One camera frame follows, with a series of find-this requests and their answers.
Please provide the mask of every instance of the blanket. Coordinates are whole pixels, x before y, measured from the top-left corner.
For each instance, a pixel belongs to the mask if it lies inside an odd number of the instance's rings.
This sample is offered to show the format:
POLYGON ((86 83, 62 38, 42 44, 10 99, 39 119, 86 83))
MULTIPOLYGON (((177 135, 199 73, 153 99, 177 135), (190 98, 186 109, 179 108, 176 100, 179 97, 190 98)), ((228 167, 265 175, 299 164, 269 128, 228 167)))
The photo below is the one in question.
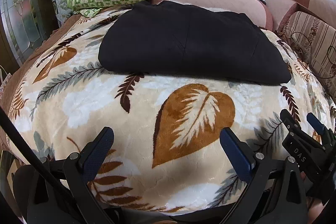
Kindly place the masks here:
POLYGON ((165 214, 232 203, 245 184, 220 145, 222 128, 275 159, 288 155, 281 146, 288 133, 279 118, 282 109, 317 140, 307 113, 335 129, 335 104, 306 64, 267 30, 291 73, 287 84, 105 70, 97 59, 100 43, 128 11, 116 9, 81 18, 45 51, 22 78, 8 114, 36 155, 51 160, 81 151, 103 127, 111 127, 114 144, 88 184, 99 201, 165 214))

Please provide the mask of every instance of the gray leaf print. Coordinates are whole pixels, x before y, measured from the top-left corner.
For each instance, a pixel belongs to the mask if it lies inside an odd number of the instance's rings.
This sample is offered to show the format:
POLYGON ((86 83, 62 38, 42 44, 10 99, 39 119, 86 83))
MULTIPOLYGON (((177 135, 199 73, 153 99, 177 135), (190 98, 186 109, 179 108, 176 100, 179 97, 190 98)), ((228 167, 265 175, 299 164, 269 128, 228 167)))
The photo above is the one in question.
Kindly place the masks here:
POLYGON ((87 47, 92 47, 92 46, 98 45, 98 44, 101 43, 101 41, 102 41, 102 39, 97 39, 97 40, 95 40, 95 41, 90 42, 90 43, 89 43, 88 45, 86 45, 85 47, 87 48, 87 47))
POLYGON ((41 139, 41 136, 37 131, 34 132, 34 141, 37 150, 42 151, 44 149, 44 141, 41 139))
POLYGON ((262 152, 272 156, 273 152, 278 149, 284 139, 284 131, 280 117, 273 112, 275 119, 265 119, 265 127, 260 129, 254 128, 255 139, 248 139, 246 142, 253 148, 254 152, 262 152))
POLYGON ((95 64, 92 62, 88 63, 87 66, 79 66, 79 68, 74 68, 72 72, 65 72, 63 75, 58 75, 58 78, 53 78, 39 93, 35 103, 35 107, 31 110, 31 120, 34 118, 34 111, 37 106, 52 97, 53 95, 65 90, 70 85, 77 84, 81 79, 83 81, 89 80, 95 75, 100 76, 105 69, 97 61, 95 64))
POLYGON ((231 175, 221 183, 222 187, 217 190, 217 196, 213 202, 209 203, 209 207, 225 205, 231 196, 235 195, 245 186, 246 183, 238 178, 233 168, 230 169, 227 174, 231 175))

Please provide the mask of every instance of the black cloth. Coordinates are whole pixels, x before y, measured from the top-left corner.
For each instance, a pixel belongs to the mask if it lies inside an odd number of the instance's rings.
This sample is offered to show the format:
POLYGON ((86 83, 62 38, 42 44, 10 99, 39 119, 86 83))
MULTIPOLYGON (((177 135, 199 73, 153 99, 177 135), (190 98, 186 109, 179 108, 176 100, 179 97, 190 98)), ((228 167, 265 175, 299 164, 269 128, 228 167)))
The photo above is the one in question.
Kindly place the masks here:
POLYGON ((119 17, 98 59, 119 73, 231 77, 272 85, 291 79, 278 49, 245 14, 171 1, 139 3, 119 17))

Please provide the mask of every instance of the blue gripper pad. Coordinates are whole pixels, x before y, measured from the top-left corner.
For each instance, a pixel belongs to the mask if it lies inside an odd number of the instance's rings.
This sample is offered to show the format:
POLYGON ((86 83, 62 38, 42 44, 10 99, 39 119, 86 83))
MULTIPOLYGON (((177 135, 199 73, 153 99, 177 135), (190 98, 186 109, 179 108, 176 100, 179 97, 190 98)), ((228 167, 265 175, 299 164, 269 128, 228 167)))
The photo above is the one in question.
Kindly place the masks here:
POLYGON ((219 141, 239 179, 249 183, 255 167, 253 151, 247 143, 241 142, 228 127, 221 130, 219 141))
POLYGON ((307 114, 307 122, 315 129, 316 133, 323 136, 325 126, 315 117, 313 113, 307 114))

